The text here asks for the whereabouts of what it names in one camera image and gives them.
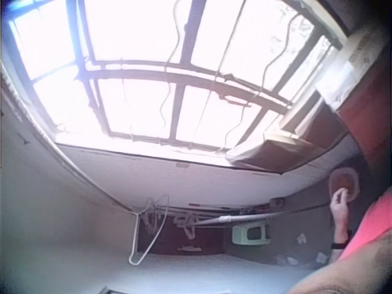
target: window pane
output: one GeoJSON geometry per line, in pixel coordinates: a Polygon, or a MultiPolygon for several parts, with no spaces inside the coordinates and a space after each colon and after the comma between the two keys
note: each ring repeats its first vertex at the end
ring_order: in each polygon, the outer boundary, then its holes
{"type": "MultiPolygon", "coordinates": [[[[296,92],[305,83],[306,78],[311,74],[317,63],[323,58],[323,55],[328,50],[330,45],[331,43],[330,41],[328,41],[327,38],[321,37],[320,40],[317,42],[316,46],[308,55],[308,57],[302,63],[300,68],[294,73],[294,75],[289,79],[287,84],[279,92],[279,95],[288,100],[292,100],[296,92]]],[[[328,57],[329,54],[331,54],[331,50],[327,53],[325,59],[328,57]]],[[[322,63],[318,65],[318,68],[313,75],[317,74],[317,71],[321,68],[322,63]]]]}
{"type": "Polygon", "coordinates": [[[172,121],[173,99],[176,87],[171,84],[171,94],[160,115],[160,106],[168,93],[168,84],[144,80],[99,80],[110,129],[125,134],[168,138],[172,121]]]}
{"type": "MultiPolygon", "coordinates": [[[[241,2],[207,2],[192,56],[193,64],[218,69],[241,2]]],[[[221,71],[261,85],[264,68],[284,48],[287,26],[295,14],[295,10],[280,0],[248,0],[221,71]]],[[[293,21],[287,50],[266,73],[266,89],[272,89],[279,81],[312,30],[313,25],[302,16],[293,21]]]]}
{"type": "MultiPolygon", "coordinates": [[[[176,138],[182,141],[192,141],[194,138],[195,143],[223,147],[226,134],[240,122],[243,107],[230,104],[212,92],[200,127],[194,137],[207,97],[208,90],[206,89],[190,86],[185,89],[176,138]]],[[[249,106],[245,108],[242,123],[228,135],[226,148],[232,148],[237,144],[261,109],[258,105],[249,104],[249,106]]]]}
{"type": "Polygon", "coordinates": [[[12,28],[31,79],[75,60],[65,0],[49,2],[18,17],[12,28]]]}
{"type": "MultiPolygon", "coordinates": [[[[172,61],[178,62],[191,0],[178,3],[181,34],[172,61]]],[[[175,0],[86,0],[86,14],[94,54],[98,60],[166,61],[177,40],[173,19],[175,0]]]]}
{"type": "Polygon", "coordinates": [[[248,142],[251,142],[252,145],[257,145],[258,143],[262,143],[263,140],[263,134],[266,130],[266,128],[278,117],[278,113],[269,110],[267,114],[264,116],[262,121],[258,124],[258,126],[254,129],[254,131],[251,133],[249,138],[247,139],[248,142]]]}
{"type": "Polygon", "coordinates": [[[34,89],[58,129],[66,132],[100,132],[85,87],[74,80],[76,66],[59,70],[36,84],[34,89]]]}

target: hand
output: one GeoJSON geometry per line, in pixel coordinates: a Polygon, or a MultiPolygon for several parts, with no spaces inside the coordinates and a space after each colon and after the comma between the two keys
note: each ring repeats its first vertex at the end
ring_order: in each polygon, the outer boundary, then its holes
{"type": "Polygon", "coordinates": [[[335,226],[346,226],[349,221],[349,209],[347,207],[347,194],[346,188],[340,188],[333,194],[330,204],[335,226]]]}

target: window frame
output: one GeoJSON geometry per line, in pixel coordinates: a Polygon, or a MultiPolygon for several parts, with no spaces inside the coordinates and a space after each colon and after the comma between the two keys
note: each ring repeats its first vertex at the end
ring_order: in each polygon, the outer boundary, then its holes
{"type": "MultiPolygon", "coordinates": [[[[56,128],[54,122],[50,118],[45,107],[42,105],[37,93],[33,88],[33,84],[38,80],[49,76],[53,72],[65,68],[70,65],[76,65],[79,68],[78,79],[83,83],[87,96],[89,98],[89,106],[93,109],[98,122],[102,128],[102,132],[112,138],[122,138],[126,140],[133,141],[144,141],[149,143],[159,143],[161,145],[170,145],[174,147],[188,148],[190,142],[181,141],[176,139],[176,131],[179,123],[179,114],[181,112],[181,106],[184,98],[184,92],[186,86],[196,86],[198,88],[205,88],[216,92],[218,95],[222,96],[233,96],[242,99],[245,102],[249,102],[254,96],[254,92],[258,92],[259,86],[249,83],[247,81],[237,79],[232,74],[223,74],[222,72],[215,72],[213,70],[205,69],[202,67],[195,66],[191,64],[192,53],[195,46],[195,41],[197,38],[198,29],[200,22],[202,20],[203,11],[207,0],[192,0],[190,6],[190,12],[188,16],[187,29],[184,35],[184,44],[181,52],[181,58],[179,63],[166,63],[160,61],[141,61],[141,60],[121,60],[121,61],[99,61],[95,59],[94,50],[92,47],[91,39],[89,37],[88,22],[86,19],[86,9],[84,0],[67,0],[66,9],[69,22],[70,35],[72,39],[73,51],[75,53],[75,61],[66,64],[60,68],[57,68],[51,72],[48,72],[38,78],[31,80],[27,74],[25,65],[19,54],[18,47],[16,45],[15,38],[10,29],[8,21],[13,21],[17,17],[20,17],[34,9],[39,9],[40,6],[45,5],[53,0],[34,2],[28,6],[22,7],[18,10],[9,12],[4,20],[7,24],[3,25],[3,35],[2,39],[5,40],[4,44],[7,51],[10,53],[10,58],[14,63],[15,67],[18,68],[18,75],[22,84],[30,95],[33,105],[38,109],[38,112],[42,116],[42,119],[47,124],[48,128],[57,134],[59,130],[56,128]],[[88,70],[86,68],[86,59],[83,56],[81,40],[80,40],[80,29],[83,31],[85,37],[85,43],[88,51],[88,61],[91,65],[99,68],[98,70],[88,70]],[[135,69],[106,69],[110,65],[127,65],[135,66],[135,69]],[[141,67],[160,67],[161,69],[166,67],[168,72],[165,73],[161,70],[151,70],[151,69],[140,69],[141,67]],[[186,70],[189,72],[194,72],[196,74],[207,75],[213,78],[215,75],[217,81],[214,83],[213,88],[211,88],[211,79],[205,77],[197,77],[191,74],[175,73],[172,70],[186,70]],[[171,117],[170,126],[170,136],[167,139],[157,138],[157,137],[147,137],[142,135],[129,135],[118,132],[113,132],[110,130],[108,118],[105,114],[105,109],[103,107],[102,98],[100,96],[99,87],[97,85],[98,79],[106,78],[117,78],[117,79],[134,79],[134,80],[151,80],[151,81],[164,81],[176,84],[176,90],[174,94],[174,103],[171,117]],[[94,89],[90,84],[90,80],[94,81],[94,89]],[[237,86],[229,85],[226,82],[230,81],[237,86]]],[[[252,124],[244,132],[243,136],[239,139],[238,144],[246,141],[252,131],[257,127],[257,125],[264,118],[269,110],[277,112],[279,115],[285,115],[290,108],[293,107],[293,102],[281,97],[279,91],[284,87],[284,85],[291,79],[295,72],[299,69],[302,63],[307,58],[308,54],[317,44],[321,37],[326,37],[330,42],[331,46],[340,49],[341,44],[331,34],[329,30],[318,21],[318,19],[313,16],[308,10],[303,9],[300,3],[291,0],[281,0],[286,3],[291,8],[296,11],[301,11],[303,17],[307,18],[313,25],[314,29],[311,35],[306,40],[303,48],[295,56],[292,63],[288,66],[287,70],[282,74],[278,83],[275,87],[269,91],[267,89],[262,89],[260,93],[252,99],[253,104],[261,106],[261,110],[255,117],[252,124]]],[[[227,152],[228,148],[218,148],[210,145],[203,145],[198,143],[191,143],[192,148],[196,148],[202,151],[220,151],[227,152]]]]}

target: red shirt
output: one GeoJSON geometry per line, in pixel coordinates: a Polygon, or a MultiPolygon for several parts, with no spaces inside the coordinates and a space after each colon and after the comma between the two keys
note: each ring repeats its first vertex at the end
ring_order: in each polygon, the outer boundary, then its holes
{"type": "Polygon", "coordinates": [[[392,229],[392,193],[386,191],[367,210],[351,242],[344,249],[339,260],[349,256],[367,243],[392,229]]]}

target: wrist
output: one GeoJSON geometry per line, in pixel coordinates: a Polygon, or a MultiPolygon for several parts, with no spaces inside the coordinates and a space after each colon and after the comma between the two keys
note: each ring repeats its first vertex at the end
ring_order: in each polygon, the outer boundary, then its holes
{"type": "Polygon", "coordinates": [[[334,231],[334,238],[333,238],[334,243],[342,244],[347,242],[348,239],[349,239],[349,231],[348,231],[347,224],[337,225],[334,231]]]}

